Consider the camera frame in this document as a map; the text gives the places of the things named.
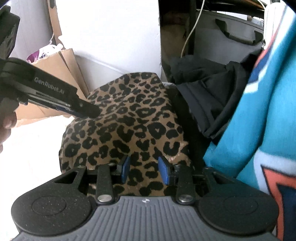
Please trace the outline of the person left hand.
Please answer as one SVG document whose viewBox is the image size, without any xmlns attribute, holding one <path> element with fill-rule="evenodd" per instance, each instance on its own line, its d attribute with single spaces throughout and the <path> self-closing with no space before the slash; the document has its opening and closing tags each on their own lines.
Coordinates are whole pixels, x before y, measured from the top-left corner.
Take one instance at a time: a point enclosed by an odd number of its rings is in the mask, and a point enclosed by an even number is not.
<svg viewBox="0 0 296 241">
<path fill-rule="evenodd" d="M 16 112 L 7 114 L 3 121 L 1 122 L 1 136 L 0 136 L 0 152 L 3 151 L 3 143 L 9 138 L 11 135 L 11 129 L 16 126 L 17 117 Z"/>
</svg>

